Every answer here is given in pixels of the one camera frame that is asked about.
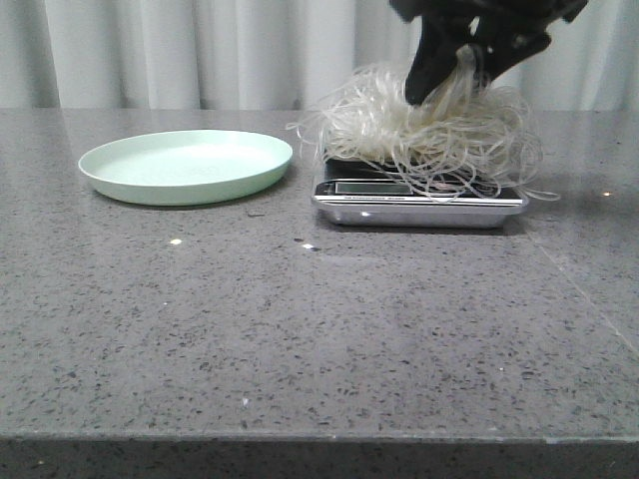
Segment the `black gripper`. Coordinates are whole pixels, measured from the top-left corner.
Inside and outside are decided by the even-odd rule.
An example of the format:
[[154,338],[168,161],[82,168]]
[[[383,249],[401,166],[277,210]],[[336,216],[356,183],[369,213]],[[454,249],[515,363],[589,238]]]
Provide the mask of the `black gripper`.
[[[476,16],[511,17],[516,21],[548,24],[561,18],[572,22],[587,1],[453,1],[390,0],[403,21],[420,16],[421,36],[404,83],[404,97],[412,106],[424,100],[444,82],[458,64],[457,53],[468,47],[472,70],[479,70],[479,47],[473,42],[471,24]],[[492,81],[526,59],[544,51],[551,43],[545,32],[506,32],[485,48],[483,71]]]

